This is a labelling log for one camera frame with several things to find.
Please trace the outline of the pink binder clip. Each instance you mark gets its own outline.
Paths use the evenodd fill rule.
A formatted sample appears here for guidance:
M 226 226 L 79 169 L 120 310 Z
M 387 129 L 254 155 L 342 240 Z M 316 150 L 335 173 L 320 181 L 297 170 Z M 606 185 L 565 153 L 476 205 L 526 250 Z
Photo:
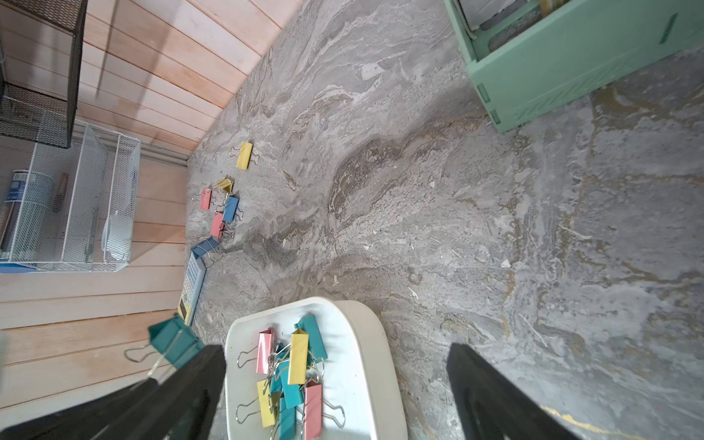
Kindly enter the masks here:
M 199 203 L 201 210 L 209 210 L 212 203 L 212 189 L 209 187 L 203 188 L 198 194 L 192 197 L 192 200 Z
M 320 383 L 311 383 L 305 387 L 302 417 L 302 435 L 305 440 L 317 439 L 321 436 L 324 419 L 332 421 L 339 429 L 346 426 L 347 416 L 344 408 L 326 400 L 323 390 L 323 385 Z
M 236 359 L 239 369 L 252 363 L 256 374 L 268 375 L 270 373 L 270 356 L 273 352 L 273 328 L 269 327 L 257 336 L 257 344 L 253 348 L 241 351 Z
M 213 222 L 211 225 L 211 231 L 210 234 L 213 238 L 220 240 L 223 235 L 223 231 L 225 228 L 225 222 L 223 220 L 224 214 L 222 212 L 217 212 L 214 215 Z

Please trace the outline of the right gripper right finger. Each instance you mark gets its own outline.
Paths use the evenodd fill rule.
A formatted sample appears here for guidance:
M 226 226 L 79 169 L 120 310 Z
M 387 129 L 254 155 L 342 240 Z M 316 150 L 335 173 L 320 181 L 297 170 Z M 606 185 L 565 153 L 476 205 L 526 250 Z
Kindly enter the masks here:
M 467 439 L 575 439 L 468 345 L 454 343 L 447 374 Z

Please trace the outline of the teal binder clip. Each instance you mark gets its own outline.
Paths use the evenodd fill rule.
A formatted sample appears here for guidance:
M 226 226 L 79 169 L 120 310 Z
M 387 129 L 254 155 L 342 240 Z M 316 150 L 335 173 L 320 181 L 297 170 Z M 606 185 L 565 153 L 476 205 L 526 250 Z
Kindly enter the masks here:
M 326 346 L 314 315 L 308 313 L 308 315 L 303 316 L 294 325 L 294 328 L 296 330 L 301 330 L 308 335 L 311 359 L 313 359 L 316 363 L 319 363 L 328 358 Z
M 152 347 L 152 352 L 145 354 L 140 359 L 130 355 L 131 352 Z M 158 360 L 152 366 L 150 375 L 165 363 L 168 363 L 176 370 L 187 364 L 195 357 L 205 344 L 194 333 L 190 326 L 187 326 L 179 315 L 174 315 L 171 319 L 153 324 L 148 327 L 148 344 L 138 348 L 127 348 L 124 357 L 133 363 L 141 363 L 151 355 L 159 355 Z

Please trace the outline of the white plastic storage tray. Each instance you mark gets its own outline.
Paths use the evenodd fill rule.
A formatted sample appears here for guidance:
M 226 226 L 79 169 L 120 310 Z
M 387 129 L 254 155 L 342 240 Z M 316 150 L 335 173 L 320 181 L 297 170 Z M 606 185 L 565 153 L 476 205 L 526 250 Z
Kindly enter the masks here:
M 357 301 L 312 297 L 236 319 L 225 343 L 225 408 L 230 439 L 267 439 L 255 403 L 255 346 L 270 329 L 288 344 L 294 326 L 313 315 L 328 358 L 322 375 L 324 439 L 405 439 L 408 428 L 392 354 L 380 319 Z

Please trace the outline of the yellow binder clip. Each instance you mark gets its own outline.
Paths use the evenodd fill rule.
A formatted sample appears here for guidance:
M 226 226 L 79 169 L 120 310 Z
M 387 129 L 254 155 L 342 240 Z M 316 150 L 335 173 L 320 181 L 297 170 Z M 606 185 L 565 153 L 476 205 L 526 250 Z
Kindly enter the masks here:
M 289 385 L 303 385 L 306 381 L 309 335 L 297 329 L 291 335 L 289 354 Z
M 232 194 L 234 188 L 234 181 L 229 177 L 224 177 L 223 179 L 215 183 L 214 186 L 219 188 L 226 194 Z
M 252 142 L 243 141 L 239 146 L 231 148 L 229 152 L 231 158 L 236 159 L 236 168 L 246 171 L 250 165 L 260 163 L 260 155 L 254 151 Z

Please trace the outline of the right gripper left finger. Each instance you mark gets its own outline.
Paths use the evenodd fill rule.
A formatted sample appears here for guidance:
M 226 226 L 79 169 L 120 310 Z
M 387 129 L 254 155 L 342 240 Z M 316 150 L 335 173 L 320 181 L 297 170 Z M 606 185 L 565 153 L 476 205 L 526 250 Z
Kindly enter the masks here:
M 3 439 L 207 439 L 227 363 L 202 348 L 165 382 L 145 379 L 104 397 L 7 427 Z

